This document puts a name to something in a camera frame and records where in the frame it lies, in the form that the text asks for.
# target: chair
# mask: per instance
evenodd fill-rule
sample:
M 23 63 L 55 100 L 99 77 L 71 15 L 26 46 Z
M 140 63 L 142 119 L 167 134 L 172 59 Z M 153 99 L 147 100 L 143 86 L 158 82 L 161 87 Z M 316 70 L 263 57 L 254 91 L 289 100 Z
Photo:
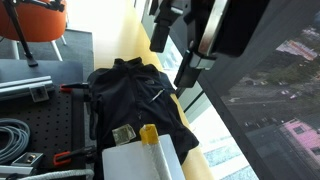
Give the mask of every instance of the chair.
M 61 3 L 65 5 L 63 12 L 52 11 L 44 7 L 25 3 L 20 3 L 20 5 L 16 7 L 21 30 L 26 41 L 50 42 L 60 61 L 62 61 L 62 57 L 55 40 L 62 38 L 63 43 L 66 45 L 63 38 L 66 28 L 66 1 L 62 0 Z M 15 59 L 19 59 L 17 47 L 19 37 L 7 15 L 2 1 L 0 1 L 0 36 L 12 40 Z

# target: coiled cable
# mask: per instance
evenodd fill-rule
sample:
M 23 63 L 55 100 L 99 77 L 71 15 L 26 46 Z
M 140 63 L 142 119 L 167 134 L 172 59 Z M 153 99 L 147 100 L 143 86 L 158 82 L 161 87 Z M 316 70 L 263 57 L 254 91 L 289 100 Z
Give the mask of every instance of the coiled cable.
M 0 164 L 15 160 L 27 148 L 30 137 L 29 126 L 17 119 L 0 118 L 0 132 L 7 133 L 7 145 L 0 149 Z

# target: wooden table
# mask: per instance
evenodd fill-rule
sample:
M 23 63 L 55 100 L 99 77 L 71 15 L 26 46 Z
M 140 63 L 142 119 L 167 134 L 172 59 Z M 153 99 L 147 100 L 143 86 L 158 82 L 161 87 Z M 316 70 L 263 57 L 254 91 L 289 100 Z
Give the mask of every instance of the wooden table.
M 144 64 L 154 64 L 162 71 L 156 53 L 149 50 L 150 40 L 137 18 L 130 0 L 106 0 L 95 7 L 92 19 L 94 68 L 110 68 L 114 59 L 130 60 L 141 57 Z M 175 95 L 185 126 L 189 123 Z M 213 176 L 199 147 L 189 151 L 182 165 L 185 177 L 190 180 L 210 180 Z

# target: black fabric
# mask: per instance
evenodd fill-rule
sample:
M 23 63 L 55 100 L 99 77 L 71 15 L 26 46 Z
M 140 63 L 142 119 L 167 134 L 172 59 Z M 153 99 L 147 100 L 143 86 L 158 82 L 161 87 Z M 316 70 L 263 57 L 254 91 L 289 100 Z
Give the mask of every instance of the black fabric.
M 155 124 L 159 135 L 170 134 L 182 164 L 188 151 L 199 142 L 180 119 L 174 93 L 166 74 L 153 65 L 143 65 L 141 58 L 130 61 L 116 59 L 113 68 L 98 69 L 88 82 L 92 91 L 92 107 L 98 114 L 95 179 L 103 179 L 101 151 L 115 146 L 112 130 L 130 124 L 140 140 L 139 129 L 144 124 Z M 158 98 L 150 102 L 160 90 Z

